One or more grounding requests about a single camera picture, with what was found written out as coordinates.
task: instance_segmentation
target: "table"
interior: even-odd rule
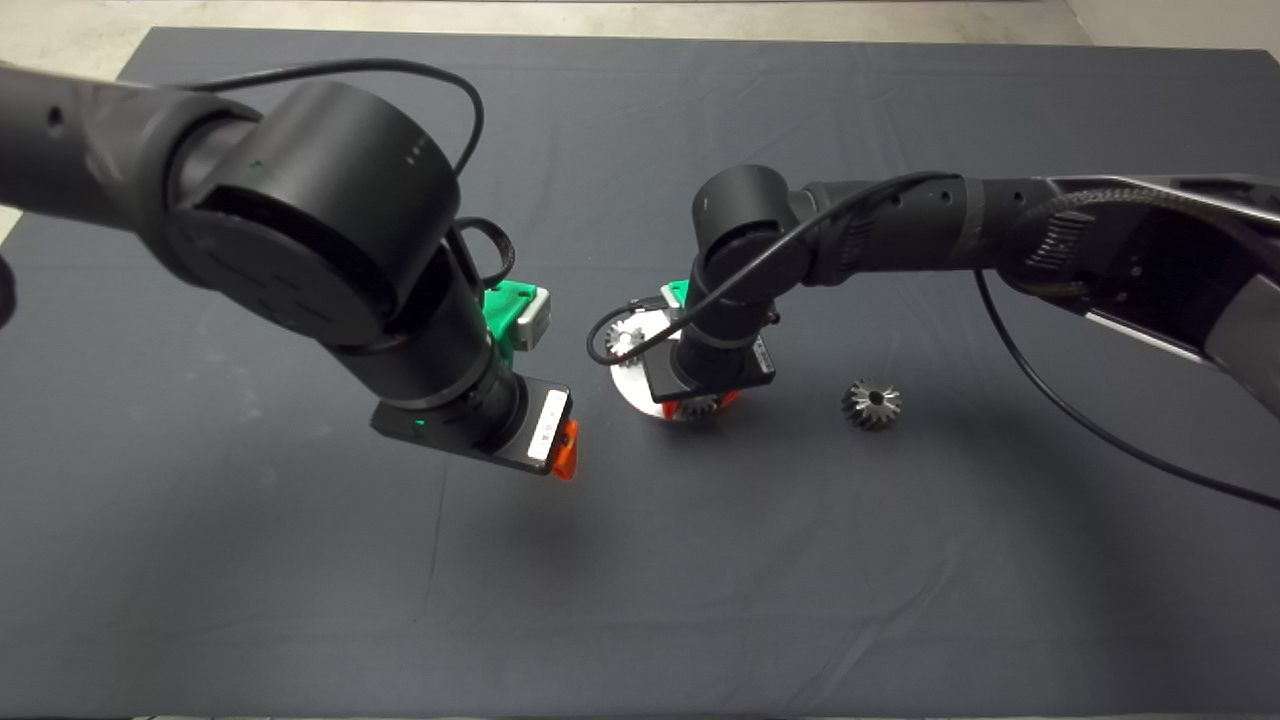
[[[573,387],[579,480],[385,441],[311,342],[124,234],[26,217],[4,245],[0,715],[1280,710],[1280,518],[1075,428],[966,275],[786,296],[778,379],[708,427],[630,411],[581,350],[602,311],[687,272],[692,193],[736,163],[794,184],[1277,176],[1270,56],[156,29],[124,76],[353,55],[484,94],[462,211],[554,293],[517,365]],[[456,91],[352,82],[461,147]],[[1230,380],[997,301],[1106,425],[1280,492],[1280,427]],[[842,423],[863,375],[904,388],[892,432]]]

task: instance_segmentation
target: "sticker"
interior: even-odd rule
[[[547,402],[543,404],[543,414],[538,416],[538,427],[534,428],[534,439],[529,443],[529,456],[539,462],[547,460],[556,442],[556,430],[559,429],[561,415],[564,414],[564,405],[568,402],[568,393],[562,389],[547,391]]]
[[[760,370],[772,373],[773,360],[769,360],[769,351],[764,348],[764,338],[756,336],[755,342],[751,343],[751,350],[755,351],[755,361],[760,364]]]

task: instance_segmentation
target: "silver gear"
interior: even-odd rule
[[[612,355],[622,355],[623,352],[631,350],[632,347],[644,342],[644,331],[636,327],[627,327],[623,324],[626,320],[618,320],[609,325],[609,329],[604,333],[604,347]],[[625,360],[622,365],[635,365],[640,361],[640,356],[636,355],[630,360]]]
[[[902,413],[902,393],[893,386],[858,380],[845,391],[845,416],[864,430],[882,430]]]
[[[700,420],[719,410],[722,395],[700,395],[677,401],[672,420]]]

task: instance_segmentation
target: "cable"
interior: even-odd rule
[[[634,300],[634,301],[628,302],[627,305],[623,305],[622,307],[618,307],[618,309],[611,311],[609,314],[604,315],[603,318],[600,318],[599,320],[596,320],[594,325],[591,325],[591,331],[586,336],[586,355],[588,355],[588,357],[590,357],[593,361],[595,361],[599,365],[618,365],[621,363],[626,363],[627,360],[631,360],[632,357],[637,357],[637,356],[648,352],[649,350],[657,347],[658,343],[666,341],[671,336],[676,334],[677,332],[680,332],[685,327],[687,327],[699,315],[701,315],[708,309],[710,309],[712,305],[714,305],[722,297],[724,297],[726,293],[728,293],[731,290],[733,290],[733,287],[737,286],[740,282],[742,282],[748,275],[750,275],[756,269],[759,269],[762,265],[764,265],[765,263],[768,263],[771,258],[773,258],[774,255],[777,255],[778,252],[781,252],[783,247],[786,247],[787,245],[790,245],[791,242],[794,242],[796,238],[803,237],[805,233],[808,233],[810,229],[813,229],[818,224],[829,220],[836,214],[844,213],[847,209],[851,209],[851,208],[854,208],[856,205],[861,205],[861,204],[868,202],[870,200],[876,200],[876,199],[878,199],[882,195],[891,195],[891,193],[895,193],[895,192],[901,192],[901,191],[909,190],[911,187],[915,187],[916,184],[920,184],[922,182],[927,182],[927,181],[931,181],[931,179],[955,178],[955,177],[959,177],[959,176],[956,176],[955,173],[938,173],[938,172],[927,170],[927,172],[920,172],[920,173],[909,173],[909,174],[905,174],[905,176],[899,176],[896,178],[890,178],[887,181],[882,181],[882,182],[878,182],[878,183],[876,183],[873,186],[869,186],[869,187],[865,187],[863,190],[859,190],[858,192],[841,199],[838,202],[833,202],[832,205],[829,205],[828,208],[826,208],[820,213],[814,214],[812,218],[804,220],[803,223],[797,224],[796,227],[794,227],[790,231],[787,231],[786,233],[783,233],[778,240],[773,241],[773,245],[765,247],[750,263],[748,263],[740,270],[737,270],[736,273],[733,273],[732,275],[730,275],[716,290],[713,290],[710,293],[708,293],[707,297],[704,297],[698,305],[686,309],[684,315],[681,315],[675,322],[672,322],[669,325],[667,325],[666,328],[663,328],[662,332],[654,333],[653,337],[645,338],[644,342],[636,345],[635,347],[632,347],[631,350],[627,350],[626,352],[623,352],[621,355],[604,355],[600,351],[598,351],[595,348],[595,340],[596,340],[596,337],[599,337],[600,331],[604,328],[604,325],[607,325],[614,318],[617,318],[617,316],[620,316],[620,315],[622,315],[622,314],[625,314],[627,311],[635,311],[635,310],[645,309],[645,307],[641,306],[641,305],[636,305],[636,302],[640,302],[640,301],[635,301]]]
[[[462,92],[467,94],[467,97],[471,99],[471,110],[475,114],[475,119],[471,123],[471,136],[467,138],[466,146],[462,147],[462,152],[453,164],[453,174],[462,174],[462,169],[467,167],[467,163],[471,160],[471,155],[476,150],[476,145],[480,143],[480,133],[484,132],[484,101],[480,99],[480,91],[477,91],[465,77],[451,73],[443,68],[436,68],[435,65],[402,60],[398,58],[352,58],[347,60],[321,60],[317,63],[271,68],[238,76],[179,83],[173,87],[193,92],[224,92],[228,90],[275,85],[279,82],[308,77],[366,72],[407,73],[426,77],[452,85],[453,87],[457,87]]]
[[[1051,388],[1048,383],[1046,383],[1043,378],[1039,377],[1036,369],[1032,368],[1027,357],[1023,356],[1021,350],[1018,348],[1018,343],[1014,342],[1012,336],[1009,334],[1009,328],[1005,327],[1005,322],[1001,319],[1000,311],[996,310],[996,302],[991,299],[991,290],[987,287],[987,278],[983,277],[982,270],[974,270],[973,277],[974,281],[977,281],[978,283],[978,295],[982,296],[982,304],[983,306],[987,307],[987,316],[991,318],[991,324],[995,325],[996,328],[996,334],[998,334],[1000,341],[1005,343],[1005,350],[1007,350],[1009,355],[1012,356],[1014,363],[1018,364],[1018,369],[1021,370],[1024,375],[1027,375],[1027,379],[1029,379],[1032,384],[1036,386],[1036,389],[1041,391],[1041,393],[1043,393],[1044,397],[1050,400],[1050,402],[1057,406],[1059,410],[1065,413],[1068,418],[1075,420],[1082,428],[1089,430],[1098,438],[1106,441],[1116,450],[1124,452],[1125,455],[1129,455],[1135,460],[1140,460],[1147,465],[1156,468],[1157,470],[1164,470],[1170,475],[1175,475],[1178,478],[1181,478],[1189,483],[1194,483],[1203,488],[1217,491],[1239,500],[1261,505],[1263,507],[1270,507],[1271,510],[1280,510],[1280,498],[1257,491],[1252,491],[1249,488],[1243,488],[1240,486],[1234,486],[1231,483],[1225,483],[1222,480],[1217,480],[1206,475],[1201,475],[1199,473],[1188,470],[1181,465],[1175,465],[1162,457],[1156,457],[1155,455],[1116,437],[1115,434],[1112,434],[1111,432],[1106,430],[1105,428],[1094,423],[1092,419],[1089,419],[1084,413],[1076,410],[1066,400],[1062,400],[1062,396],[1055,392],[1053,388]]]
[[[4,258],[0,256],[0,328],[5,327],[13,311],[18,307],[15,291],[17,283],[13,279],[13,269]]]
[[[488,237],[489,242],[493,242],[493,246],[498,250],[498,256],[502,259],[502,268],[492,275],[480,278],[480,283],[484,284],[485,290],[498,287],[498,283],[507,279],[507,275],[516,266],[516,245],[511,242],[511,236],[498,223],[488,218],[458,218],[453,220],[453,224],[457,225],[460,233],[476,229]]]

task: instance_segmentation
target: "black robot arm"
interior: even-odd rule
[[[1280,188],[1248,177],[813,183],[731,168],[694,199],[698,255],[643,357],[655,402],[765,384],[759,332],[797,284],[995,269],[1011,287],[1217,366],[1280,415]]]
[[[137,233],[180,279],[316,340],[378,396],[383,434],[571,470],[568,388],[511,370],[460,237],[454,169],[396,106],[310,81],[262,115],[12,67],[0,99],[0,204]],[[522,287],[531,346],[549,304]]]

